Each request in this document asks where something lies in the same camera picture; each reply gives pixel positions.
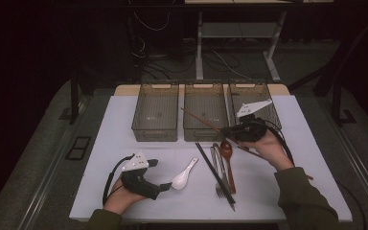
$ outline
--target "chopsticks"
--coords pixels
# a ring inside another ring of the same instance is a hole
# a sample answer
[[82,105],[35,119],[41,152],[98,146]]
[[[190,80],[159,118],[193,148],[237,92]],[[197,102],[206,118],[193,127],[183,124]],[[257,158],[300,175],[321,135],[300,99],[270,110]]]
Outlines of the chopsticks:
[[[202,120],[201,118],[199,118],[199,117],[197,117],[195,114],[193,114],[193,113],[191,113],[191,112],[189,112],[189,111],[185,110],[184,108],[181,108],[181,110],[183,110],[183,111],[184,111],[185,113],[187,113],[188,115],[190,115],[190,116],[194,117],[195,119],[199,120],[201,123],[203,123],[204,125],[206,125],[207,127],[210,127],[210,128],[211,128],[211,129],[213,129],[215,132],[217,132],[218,134],[220,134],[221,136],[223,136],[223,135],[222,135],[222,133],[220,132],[219,128],[217,128],[217,127],[213,126],[212,124],[210,124],[210,123],[208,123],[208,122],[206,122],[206,121]],[[252,154],[252,155],[255,155],[255,156],[257,156],[257,157],[259,157],[259,158],[263,159],[263,158],[261,157],[261,155],[259,155],[258,153],[256,153],[256,152],[253,152],[253,151],[249,150],[249,148],[247,148],[247,147],[242,147],[242,146],[240,146],[237,140],[234,140],[234,139],[232,139],[232,138],[225,137],[225,136],[223,136],[223,137],[224,137],[225,139],[228,139],[228,140],[230,140],[230,141],[234,142],[235,144],[237,144],[239,149],[244,150],[244,151],[246,151],[246,152],[248,152],[248,153],[250,153],[250,154]],[[312,176],[310,176],[310,175],[307,175],[307,179],[309,179],[309,180],[313,180],[313,177],[312,177]]]
[[223,190],[223,193],[226,196],[226,199],[229,202],[229,205],[231,205],[231,208],[234,210],[235,212],[235,199],[232,197],[231,193],[229,193],[228,189],[226,188],[226,186],[223,184],[223,181],[220,179],[219,175],[217,174],[217,172],[214,169],[214,166],[212,166],[211,162],[209,161],[207,155],[204,152],[204,149],[202,149],[201,145],[199,144],[199,142],[195,142],[195,145],[198,147],[199,152],[201,152],[202,157],[204,157],[205,161],[207,162],[208,167],[210,168],[212,174],[214,175],[215,179],[217,180],[220,188]]

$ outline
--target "black chopstick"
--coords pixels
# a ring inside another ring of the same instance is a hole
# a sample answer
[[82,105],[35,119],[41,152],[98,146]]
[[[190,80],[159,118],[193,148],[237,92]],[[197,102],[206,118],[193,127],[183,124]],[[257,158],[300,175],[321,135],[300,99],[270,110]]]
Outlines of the black chopstick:
[[199,144],[199,142],[195,142],[195,145],[198,147],[199,152],[201,152],[202,157],[204,157],[205,161],[207,162],[208,167],[210,168],[212,174],[214,175],[215,179],[217,180],[220,188],[223,190],[223,193],[226,196],[226,199],[229,202],[229,205],[231,205],[231,208],[234,210],[235,212],[235,206],[234,203],[235,199],[232,197],[231,193],[229,193],[228,189],[226,188],[226,186],[223,184],[223,181],[220,179],[219,175],[217,174],[217,172],[214,170],[214,167],[212,166],[211,162],[209,161],[207,155],[204,152],[204,149],[202,149],[201,145]]

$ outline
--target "ceramic spoon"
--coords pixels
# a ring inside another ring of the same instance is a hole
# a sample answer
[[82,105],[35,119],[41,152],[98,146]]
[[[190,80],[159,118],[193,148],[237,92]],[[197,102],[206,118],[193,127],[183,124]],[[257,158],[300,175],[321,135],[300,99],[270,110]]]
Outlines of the ceramic spoon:
[[222,141],[220,143],[220,154],[225,158],[227,166],[228,166],[228,180],[229,180],[229,189],[231,194],[236,193],[234,177],[232,175],[231,169],[231,156],[232,156],[232,146],[228,141]]
[[180,190],[185,187],[185,185],[187,184],[188,175],[190,174],[190,170],[193,168],[193,165],[197,161],[198,158],[194,157],[193,160],[191,160],[190,164],[187,166],[187,168],[172,179],[173,188],[175,188],[176,190]]

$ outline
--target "wire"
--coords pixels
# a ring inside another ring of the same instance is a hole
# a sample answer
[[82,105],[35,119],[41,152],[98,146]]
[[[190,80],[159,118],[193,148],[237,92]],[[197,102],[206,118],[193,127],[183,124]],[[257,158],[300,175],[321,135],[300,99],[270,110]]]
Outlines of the wire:
[[268,73],[271,73],[273,70],[275,70],[283,61],[285,61],[286,59],[288,59],[291,55],[293,55],[296,51],[297,51],[297,49],[298,49],[298,47],[300,46],[300,43],[297,43],[297,45],[295,46],[295,48],[294,48],[294,50],[292,50],[292,52],[290,52],[290,53],[288,53],[285,57],[283,57],[283,59],[281,59],[279,62],[277,62],[277,63],[275,63],[274,64],[274,67],[272,68],[272,69],[270,69],[269,71],[268,71]]
[[363,208],[362,206],[360,205],[360,202],[359,200],[357,199],[357,197],[345,186],[343,185],[341,182],[339,181],[335,181],[337,185],[339,185],[340,187],[342,187],[351,197],[352,199],[354,200],[354,202],[356,203],[357,205],[357,208],[359,209],[360,211],[360,214],[361,214],[361,217],[362,217],[362,221],[363,221],[363,230],[367,229],[367,221],[366,221],[366,216],[364,215],[364,211],[363,211]]
[[225,63],[226,67],[228,67],[232,72],[234,72],[235,74],[237,74],[237,75],[239,75],[241,77],[244,77],[244,78],[247,78],[247,79],[252,79],[252,78],[250,78],[250,77],[248,77],[246,75],[243,75],[241,73],[238,73],[237,71],[235,71],[234,69],[232,69],[231,66],[229,66],[228,63],[226,63],[226,61],[216,51],[213,50],[212,52],[214,52],[223,61],[223,63]]
[[145,72],[145,73],[147,73],[147,74],[149,74],[149,75],[151,75],[155,80],[160,80],[159,78],[157,78],[154,74],[152,74],[151,72],[149,72],[149,71],[147,71],[147,70],[144,70],[144,69],[142,69],[142,71],[143,72]]
[[145,41],[142,39],[142,38],[140,38],[139,36],[136,36],[136,38],[139,38],[139,40],[140,41],[142,41],[142,48],[140,49],[140,51],[138,51],[138,53],[140,53],[140,55],[138,55],[138,54],[136,54],[136,53],[134,53],[134,52],[131,52],[131,54],[132,55],[134,55],[134,56],[136,56],[136,57],[138,57],[138,58],[145,58],[146,57],[146,54],[144,54],[144,50],[145,50],[145,48],[146,48],[146,43],[145,43]]
[[[241,66],[241,62],[235,56],[233,56],[233,55],[228,55],[228,56],[230,58],[232,58],[236,62],[236,64],[234,64],[234,65],[229,65],[231,68],[238,68],[238,67]],[[222,66],[227,67],[227,65],[225,63],[222,63],[222,61],[216,61],[216,60],[213,60],[213,59],[211,59],[211,58],[209,58],[207,56],[204,56],[204,57],[207,58],[207,59],[209,59],[209,60],[211,60],[212,62],[214,62],[216,64],[219,64],[219,65],[222,65]]]
[[170,21],[170,12],[169,12],[169,13],[167,14],[166,24],[165,24],[163,27],[161,27],[161,28],[157,28],[157,29],[155,29],[155,28],[153,28],[153,27],[148,26],[145,22],[143,22],[143,21],[139,18],[139,16],[137,15],[137,13],[136,13],[136,12],[134,12],[134,13],[133,13],[133,15],[134,15],[134,17],[136,18],[136,20],[140,22],[140,24],[142,24],[143,26],[145,26],[145,27],[146,27],[146,28],[148,28],[149,30],[156,31],[156,32],[158,32],[158,31],[162,31],[162,30],[166,29],[166,27],[169,25],[169,21]]
[[134,156],[134,154],[132,154],[131,156],[127,156],[124,159],[120,160],[118,162],[118,164],[116,164],[116,166],[113,168],[112,172],[109,174],[108,179],[107,179],[106,184],[105,184],[105,188],[103,189],[103,205],[105,205],[106,200],[108,198],[108,191],[109,191],[110,183],[112,182],[112,179],[113,179],[113,176],[114,176],[114,174],[116,172],[116,169],[118,169],[118,167],[124,161],[130,160],[131,158],[133,158],[133,156]]
[[167,78],[168,80],[171,80],[171,79],[172,79],[172,78],[170,78],[169,74],[165,73],[165,72],[164,72],[163,70],[161,70],[161,69],[157,69],[157,68],[152,67],[152,66],[149,66],[149,65],[145,65],[144,67],[148,67],[148,68],[150,68],[150,69],[153,69],[153,70],[156,70],[156,71],[158,71],[158,72],[162,73],[164,76],[166,76],[166,78]]
[[282,138],[279,135],[279,133],[276,131],[276,129],[274,129],[273,127],[267,126],[267,128],[277,137],[277,139],[279,140],[280,144],[283,146],[283,149],[285,149],[285,152],[286,152],[286,155],[287,155],[289,161],[291,161],[291,163],[295,166],[294,159],[292,158],[291,150],[289,149],[289,147],[288,147],[288,145],[286,143],[286,139]]
[[116,191],[118,191],[120,188],[122,188],[124,185],[122,184],[122,185],[120,185],[118,188],[116,188],[114,191],[112,191],[112,192],[110,192],[110,194],[108,195],[108,197],[106,198],[106,200],[108,200],[109,199],[109,197],[111,196],[111,195],[113,195],[113,193],[115,193]]
[[274,126],[274,127],[277,129],[277,131],[278,131],[278,132],[280,132],[280,134],[282,134],[283,139],[286,141],[286,139],[285,139],[285,135],[283,134],[282,130],[281,130],[281,129],[276,125],[276,124],[274,124],[274,123],[270,122],[269,120],[263,120],[263,121],[265,121],[265,122],[267,122],[267,123],[270,123],[272,126]]
[[202,60],[211,68],[211,69],[213,69],[213,70],[215,70],[215,71],[218,71],[218,72],[229,72],[230,70],[229,69],[227,69],[227,68],[225,68],[224,70],[219,70],[219,69],[217,69],[217,68],[215,68],[215,67],[213,67],[211,64],[210,64],[210,62],[208,61],[208,60],[211,60],[210,58],[208,58],[207,56],[204,56],[204,55],[202,55]]
[[153,65],[157,65],[158,67],[164,69],[165,71],[169,72],[169,73],[176,73],[176,74],[179,74],[179,73],[184,73],[184,72],[187,72],[194,64],[194,62],[196,61],[196,57],[193,57],[192,60],[191,60],[191,63],[188,67],[186,67],[185,69],[183,70],[170,70],[170,69],[167,69],[166,67],[160,65],[160,64],[157,64],[157,63],[154,63],[154,62],[151,62],[149,64],[153,64]]

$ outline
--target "utensil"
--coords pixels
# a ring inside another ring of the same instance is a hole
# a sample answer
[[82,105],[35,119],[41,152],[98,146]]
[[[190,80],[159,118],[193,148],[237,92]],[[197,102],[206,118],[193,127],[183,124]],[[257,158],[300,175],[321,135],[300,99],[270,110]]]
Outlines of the utensil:
[[226,176],[225,165],[223,165],[222,154],[220,153],[220,149],[217,143],[214,143],[213,147],[215,149],[215,153],[218,155],[218,161],[220,164],[220,174],[221,174],[220,178],[222,179],[223,184],[225,184],[226,188],[229,190],[228,177]]
[[220,154],[223,156],[223,158],[225,158],[226,164],[228,166],[229,189],[231,191],[231,194],[235,194],[236,187],[231,168],[232,146],[228,141],[224,140],[220,142]]
[[195,145],[198,148],[199,152],[201,152],[202,157],[204,157],[205,162],[207,163],[207,165],[210,168],[212,174],[214,175],[215,179],[219,183],[220,188],[223,190],[223,193],[225,194],[226,199],[228,200],[229,205],[231,205],[231,208],[235,212],[235,205],[234,205],[234,203],[236,203],[235,202],[235,199],[232,197],[231,193],[229,193],[228,189],[225,187],[225,185],[223,184],[222,180],[219,178],[219,175],[214,170],[214,167],[211,165],[211,162],[209,161],[207,155],[205,154],[204,149],[202,149],[202,147],[199,144],[199,142],[195,142]]
[[[210,147],[211,155],[212,155],[212,162],[214,163],[214,169],[218,173],[218,165],[217,165],[217,154],[215,152],[214,147]],[[219,198],[224,198],[225,194],[223,193],[222,189],[220,188],[219,183],[215,184],[215,190],[217,191],[217,195]]]
[[[184,108],[181,108],[181,110],[183,110],[185,113],[187,113],[188,115],[194,117],[195,119],[199,120],[201,123],[203,123],[204,125],[206,125],[207,127],[210,127],[211,129],[213,129],[215,132],[217,132],[219,135],[223,136],[223,134],[220,132],[219,128],[213,126],[212,124],[208,123],[207,121],[202,120],[201,118],[199,118],[198,116],[196,116],[195,114],[185,110]],[[235,144],[238,144],[238,141],[233,139],[233,138],[229,138],[229,137],[225,137],[226,139],[229,139],[231,141],[233,141]],[[244,150],[252,155],[255,155],[259,158],[262,158],[258,153],[249,150],[248,147],[242,147],[242,146],[238,146],[239,149]]]
[[193,165],[197,161],[198,158],[194,157],[193,160],[191,160],[190,164],[187,166],[187,168],[172,179],[173,188],[175,188],[176,190],[180,190],[186,186],[190,170],[193,168]]

